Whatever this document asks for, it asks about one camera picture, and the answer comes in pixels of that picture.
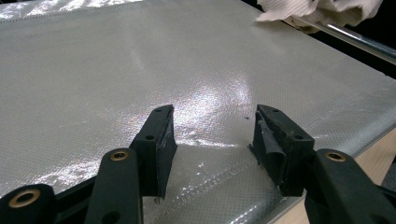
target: cloth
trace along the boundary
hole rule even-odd
[[[308,33],[315,29],[306,29],[305,23],[297,22],[293,17],[322,24],[346,24],[356,26],[361,21],[375,16],[382,0],[258,0],[264,13],[257,21],[280,21],[300,28]]]

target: silver metal bar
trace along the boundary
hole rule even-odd
[[[396,50],[390,48],[386,45],[378,43],[370,38],[367,38],[363,35],[357,34],[353,31],[348,30],[344,27],[338,27],[336,25],[321,25],[318,23],[313,23],[310,21],[306,21],[301,18],[295,18],[297,21],[304,22],[310,26],[313,26],[320,31],[323,31],[329,35],[332,35],[338,39],[341,39],[348,44],[351,44],[359,49],[362,49],[368,53],[373,54],[374,56],[383,59],[389,63],[396,65]]]

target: beige cloth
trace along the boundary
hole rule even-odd
[[[304,29],[304,23],[293,17],[322,24],[355,26],[361,21],[375,16],[382,0],[258,0],[265,11],[257,21],[285,21]]]

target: wooden edge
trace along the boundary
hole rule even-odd
[[[396,128],[359,155],[356,162],[377,185],[381,185],[396,155]],[[304,201],[297,203],[275,224],[309,224]]]

